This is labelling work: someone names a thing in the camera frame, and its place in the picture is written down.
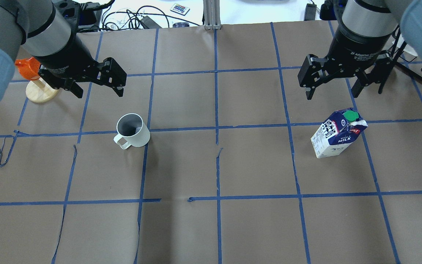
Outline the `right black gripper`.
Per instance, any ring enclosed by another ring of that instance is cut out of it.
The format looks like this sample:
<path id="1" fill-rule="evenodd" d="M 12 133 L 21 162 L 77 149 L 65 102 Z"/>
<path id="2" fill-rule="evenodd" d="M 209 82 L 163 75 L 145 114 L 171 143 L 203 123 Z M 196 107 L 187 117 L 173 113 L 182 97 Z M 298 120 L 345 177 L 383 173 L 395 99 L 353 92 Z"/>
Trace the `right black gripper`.
<path id="1" fill-rule="evenodd" d="M 311 100 L 315 89 L 334 78 L 350 77 L 357 80 L 351 88 L 354 98 L 372 83 L 385 85 L 393 69 L 392 57 L 385 51 L 390 36 L 365 37 L 347 28 L 338 28 L 325 58 L 307 55 L 298 73 L 300 87 Z"/>

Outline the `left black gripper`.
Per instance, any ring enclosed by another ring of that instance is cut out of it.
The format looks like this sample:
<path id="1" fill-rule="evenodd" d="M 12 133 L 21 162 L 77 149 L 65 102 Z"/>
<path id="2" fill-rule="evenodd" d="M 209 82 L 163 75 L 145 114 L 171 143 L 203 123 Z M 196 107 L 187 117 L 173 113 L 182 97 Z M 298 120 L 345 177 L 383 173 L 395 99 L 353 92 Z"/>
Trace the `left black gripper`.
<path id="1" fill-rule="evenodd" d="M 84 81 L 82 77 L 85 76 L 92 83 L 110 87 L 118 97 L 123 97 L 127 73 L 114 58 L 95 61 L 77 35 L 71 36 L 58 52 L 33 57 L 44 66 L 38 74 L 52 89 L 63 89 L 82 99 L 84 91 L 75 81 Z"/>

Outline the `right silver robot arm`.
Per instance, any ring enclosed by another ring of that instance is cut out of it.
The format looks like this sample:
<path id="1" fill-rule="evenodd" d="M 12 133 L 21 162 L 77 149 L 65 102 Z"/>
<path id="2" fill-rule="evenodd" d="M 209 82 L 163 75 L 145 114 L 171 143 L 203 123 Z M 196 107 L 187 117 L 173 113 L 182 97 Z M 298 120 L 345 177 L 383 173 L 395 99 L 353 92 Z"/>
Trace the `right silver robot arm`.
<path id="1" fill-rule="evenodd" d="M 346 77 L 357 77 L 355 98 L 372 83 L 381 94 L 406 45 L 422 58 L 422 0 L 327 0 L 320 17 L 338 28 L 328 54 L 307 55 L 298 73 L 308 100 L 318 86 Z"/>

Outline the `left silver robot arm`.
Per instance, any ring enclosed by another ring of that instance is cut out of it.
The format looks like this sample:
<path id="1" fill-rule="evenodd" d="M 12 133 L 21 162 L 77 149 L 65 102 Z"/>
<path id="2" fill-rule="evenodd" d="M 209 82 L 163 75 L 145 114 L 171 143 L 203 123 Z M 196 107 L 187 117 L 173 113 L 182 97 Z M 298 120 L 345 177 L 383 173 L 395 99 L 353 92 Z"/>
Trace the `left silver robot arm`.
<path id="1" fill-rule="evenodd" d="M 15 72 L 23 48 L 40 66 L 37 76 L 54 90 L 83 97 L 79 83 L 112 88 L 122 97 L 127 74 L 112 57 L 96 61 L 50 0 L 0 0 L 0 102 Z"/>

